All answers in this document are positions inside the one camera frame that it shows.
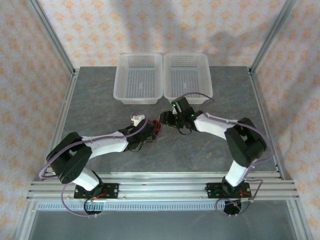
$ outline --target basket grid bottom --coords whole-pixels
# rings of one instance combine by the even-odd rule
[[[156,71],[130,70],[126,82],[126,98],[155,98]]]
[[[183,94],[200,92],[197,69],[171,70],[171,97],[179,98]],[[190,94],[188,98],[199,98],[199,94]]]

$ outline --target gray floor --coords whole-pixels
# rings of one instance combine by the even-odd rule
[[[206,111],[227,118],[250,118],[264,129],[255,94],[246,67],[210,67],[213,98]],[[67,114],[63,137],[70,132],[81,136],[111,134],[131,124],[130,116],[144,110],[150,119],[172,110],[167,99],[154,105],[124,105],[114,99],[116,67],[81,67]],[[209,103],[194,105],[203,110]],[[97,172],[226,172],[232,163],[227,142],[208,133],[181,135],[174,128],[162,126],[156,143],[139,152],[109,153],[93,158],[87,167]],[[275,171],[273,162],[255,171]]]
[[[38,211],[29,240],[295,240],[285,201],[255,201],[244,215],[215,211],[111,211],[88,219]]]

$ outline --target aluminum frame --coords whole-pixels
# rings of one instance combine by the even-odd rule
[[[71,79],[66,91],[64,102],[60,110],[60,117],[57,122],[56,131],[51,141],[50,149],[53,149],[61,139],[64,123],[68,114],[68,109],[72,99],[73,91],[77,81],[79,69],[74,69],[66,51],[64,50],[59,38],[53,30],[45,12],[37,0],[26,0],[30,8],[39,19],[45,33],[52,42],[54,49],[61,57],[65,68],[70,72]],[[272,139],[270,128],[266,119],[261,102],[260,93],[257,90],[254,73],[271,47],[274,39],[277,37],[282,25],[288,18],[294,4],[297,0],[287,0],[280,11],[280,14],[272,26],[266,40],[264,41],[258,55],[256,56],[249,72],[250,80],[254,89],[254,94],[258,102],[262,121],[269,138]],[[278,153],[274,158],[278,172],[252,172],[248,178],[263,179],[262,185],[256,200],[285,200],[287,202],[290,217],[297,239],[312,239],[308,221],[303,212],[303,207],[299,200],[299,195],[294,181],[282,180],[285,178],[283,164],[279,159]],[[207,193],[204,190],[208,182],[220,182],[225,172],[163,172],[163,173],[100,173],[104,182],[120,183],[119,199],[114,202],[130,203],[132,201],[197,201],[209,202],[212,199],[206,198]],[[254,191],[257,184],[251,183]],[[32,228],[32,223],[41,201],[52,201],[60,199],[62,185],[58,180],[48,179],[45,181],[33,181],[28,192],[26,204],[19,220],[14,239],[28,239]],[[73,199],[74,186],[68,186],[65,191],[67,202],[76,202]]]
[[[53,45],[58,56],[61,58],[65,69],[70,73],[73,74],[75,72],[75,68],[70,61],[67,52],[65,51],[64,47],[62,46],[54,28],[50,24],[50,21],[45,14],[45,11],[41,7],[41,4],[38,0],[25,0],[27,1],[30,9],[33,11],[35,17],[39,20],[40,25],[43,28],[44,33],[47,35],[48,39]]]
[[[271,27],[266,39],[264,40],[258,54],[256,55],[250,69],[251,73],[255,73],[261,64],[262,60],[266,56],[269,48],[271,47],[272,43],[278,36],[281,27],[284,25],[285,21],[287,20],[288,16],[290,15],[294,5],[296,4],[297,0],[286,0],[277,19],[275,20],[273,26]]]

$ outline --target mounting plate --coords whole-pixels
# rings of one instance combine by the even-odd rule
[[[100,196],[99,199],[117,199],[119,193],[119,183],[104,183],[102,191],[106,190],[106,195]],[[90,199],[91,194],[82,186],[76,185],[73,197],[75,199]]]
[[[231,194],[227,194],[222,188],[221,182],[209,182],[206,184],[205,190],[208,199],[241,199],[251,196],[250,185],[247,182],[241,183],[238,188]]]

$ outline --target vertical metal post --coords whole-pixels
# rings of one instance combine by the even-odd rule
[[[290,15],[292,8],[294,7],[297,0],[286,0],[278,18],[274,22],[270,32],[268,33],[266,39],[264,40],[264,43],[262,44],[262,47],[260,51],[258,52],[257,56],[255,57],[252,66],[249,68],[250,73],[254,73],[257,71],[260,63],[262,62],[263,58],[266,56],[270,46],[272,45],[273,41],[277,37],[281,27],[285,23],[286,19]]]
[[[70,75],[73,74],[75,72],[75,68],[72,65],[64,47],[62,46],[57,34],[55,33],[52,25],[50,24],[49,19],[46,16],[40,3],[38,2],[38,0],[26,0],[26,1],[30,6],[31,10],[34,12],[34,15],[36,16],[36,18],[39,20],[45,34],[48,36],[50,42],[52,43],[54,49],[56,50],[56,53],[61,58],[63,65],[68,70]]]

